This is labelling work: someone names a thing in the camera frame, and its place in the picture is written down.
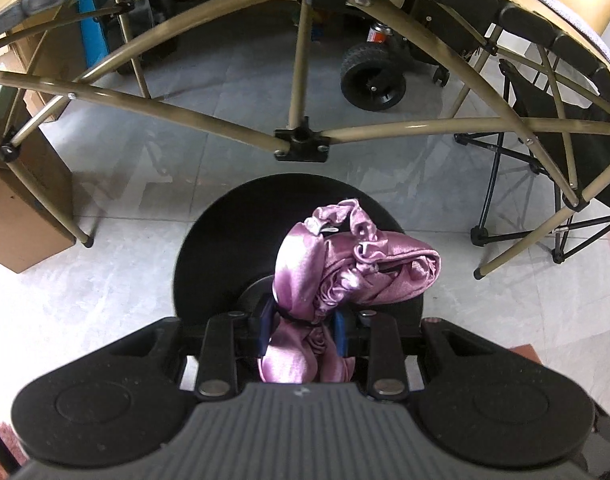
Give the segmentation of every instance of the bolt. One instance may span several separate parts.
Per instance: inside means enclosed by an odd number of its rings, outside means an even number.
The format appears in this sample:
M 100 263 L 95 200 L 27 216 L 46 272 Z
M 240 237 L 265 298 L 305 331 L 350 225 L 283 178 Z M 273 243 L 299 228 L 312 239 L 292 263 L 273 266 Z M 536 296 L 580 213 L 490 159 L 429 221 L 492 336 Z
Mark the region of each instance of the bolt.
M 371 5 L 371 0 L 354 0 L 354 3 L 359 7 L 369 7 Z
M 205 397 L 221 397 L 229 391 L 229 384 L 220 379 L 205 381 L 198 387 L 198 393 Z
M 374 390 L 378 394 L 392 396 L 405 391 L 405 385 L 398 379 L 379 379 L 374 383 Z

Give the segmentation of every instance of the pink satin cloth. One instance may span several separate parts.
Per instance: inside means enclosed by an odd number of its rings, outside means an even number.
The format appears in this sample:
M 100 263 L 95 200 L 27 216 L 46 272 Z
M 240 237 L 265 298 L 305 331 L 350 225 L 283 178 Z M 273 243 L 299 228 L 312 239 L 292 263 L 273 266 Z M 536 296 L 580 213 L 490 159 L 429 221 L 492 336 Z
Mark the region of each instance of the pink satin cloth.
M 349 217 L 350 232 L 323 237 Z M 342 358 L 323 319 L 343 301 L 378 305 L 409 300 L 438 278 L 440 256 L 405 234 L 380 231 L 358 204 L 343 200 L 317 208 L 291 229 L 278 250 L 274 298 L 312 327 L 280 318 L 264 357 L 267 383 L 342 383 L 351 380 L 354 358 Z

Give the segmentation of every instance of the ruffled fabric strap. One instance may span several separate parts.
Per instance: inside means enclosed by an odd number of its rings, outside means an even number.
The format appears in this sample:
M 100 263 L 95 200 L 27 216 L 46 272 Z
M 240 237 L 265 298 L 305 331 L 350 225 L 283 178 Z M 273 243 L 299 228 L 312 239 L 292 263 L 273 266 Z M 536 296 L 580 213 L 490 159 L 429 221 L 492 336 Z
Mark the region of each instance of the ruffled fabric strap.
M 349 232 L 323 237 L 347 219 Z M 354 359 L 338 356 L 320 322 L 343 301 L 374 305 L 409 300 L 422 294 L 439 272 L 436 251 L 404 234 L 380 231 L 356 199 L 317 208 L 294 225 L 278 250 L 274 298 L 292 320 L 280 318 L 259 360 L 262 380 L 351 380 Z

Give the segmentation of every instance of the black folding chair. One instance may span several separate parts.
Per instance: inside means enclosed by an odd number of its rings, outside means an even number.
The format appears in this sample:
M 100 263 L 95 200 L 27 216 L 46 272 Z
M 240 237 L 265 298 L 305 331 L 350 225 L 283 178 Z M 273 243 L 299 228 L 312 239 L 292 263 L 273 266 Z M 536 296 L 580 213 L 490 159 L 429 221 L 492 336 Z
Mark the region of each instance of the black folding chair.
M 525 79 L 512 63 L 501 59 L 499 61 L 501 73 L 504 75 L 504 91 L 503 97 L 509 102 L 510 88 L 514 89 L 516 102 L 514 110 L 521 117 L 534 118 L 557 118 L 556 105 L 554 98 L 547 93 L 545 89 L 540 89 L 536 86 L 535 81 L 530 82 Z M 592 104 L 588 108 L 564 103 L 565 116 L 567 119 L 589 120 L 589 121 L 607 121 L 610 122 L 610 115 L 605 111 Z M 521 153 L 516 150 L 510 150 L 504 147 L 505 132 L 498 133 L 478 133 L 478 134 L 456 134 L 454 138 L 459 144 L 472 144 L 480 148 L 485 148 L 494 152 L 494 161 L 492 164 L 492 173 L 489 178 L 489 185 L 485 195 L 485 203 L 480 215 L 478 225 L 470 231 L 471 242 L 483 247 L 494 242 L 503 242 L 507 240 L 516 240 L 524 238 L 530 231 L 515 232 L 501 235 L 489 235 L 485 228 L 485 223 L 489 213 L 489 208 L 496 187 L 496 179 L 498 177 L 498 169 L 500 165 L 501 155 L 510 156 L 517 160 L 521 160 L 530 166 L 531 171 L 536 174 L 547 174 L 547 171 L 542 167 L 536 157 L 527 153 Z M 562 134 L 551 133 L 536 133 L 538 140 L 543 144 L 544 148 L 549 152 L 563 173 L 567 172 L 567 164 L 565 157 L 565 149 L 563 146 Z M 479 140 L 482 137 L 497 136 L 495 144 Z M 607 135 L 592 135 L 592 134 L 571 134 L 572 145 L 574 147 L 574 156 L 576 158 L 576 166 L 578 172 L 579 188 L 582 189 L 582 184 L 590 183 L 597 175 L 599 175 L 610 164 L 610 136 Z M 610 184 L 596 197 L 600 202 L 610 208 Z M 561 193 L 558 186 L 554 184 L 554 206 L 556 210 L 561 207 Z M 569 233 L 576 229 L 591 227 L 601 224 L 608 224 L 595 235 L 591 236 L 576 247 L 565 251 Z M 555 247 L 551 251 L 554 262 L 557 264 L 563 263 L 567 258 L 581 251 L 597 239 L 601 238 L 610 232 L 610 215 L 590 220 L 573 222 L 571 217 L 564 225 L 555 228 L 553 231 L 556 241 Z

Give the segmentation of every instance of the marble floor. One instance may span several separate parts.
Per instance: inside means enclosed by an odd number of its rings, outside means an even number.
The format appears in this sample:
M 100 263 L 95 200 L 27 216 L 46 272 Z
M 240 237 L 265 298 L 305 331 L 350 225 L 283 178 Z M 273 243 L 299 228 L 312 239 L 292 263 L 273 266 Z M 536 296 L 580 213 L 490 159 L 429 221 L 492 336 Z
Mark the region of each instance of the marble floor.
M 284 127 L 295 30 L 291 9 L 239 12 L 182 36 L 178 50 L 147 69 L 153 96 L 271 133 Z M 314 129 L 432 119 L 460 89 L 431 83 L 431 67 L 407 74 L 407 93 L 383 113 L 358 110 L 339 89 L 351 34 L 329 27 L 312 46 L 307 114 Z M 485 75 L 501 84 L 490 63 Z M 101 83 L 136 92 L 133 77 Z M 470 96 L 461 115 L 485 115 Z M 311 172 L 348 182 L 389 209 L 409 234 L 442 255 L 425 314 L 505 346 L 531 343 L 610 412 L 610 235 L 565 262 L 533 246 L 477 282 L 472 272 L 504 247 L 476 248 L 491 154 L 451 136 L 334 146 L 326 164 L 277 162 L 265 152 L 136 114 L 74 101 L 44 132 L 74 175 L 74 208 L 96 232 L 22 274 L 0 266 L 0 421 L 28 381 L 160 317 L 173 314 L 171 277 L 192 222 L 217 197 L 263 175 Z M 545 177 L 504 160 L 489 215 L 491 232 L 534 227 L 553 212 Z M 602 213 L 600 205 L 583 212 Z M 589 237 L 575 232 L 572 242 Z

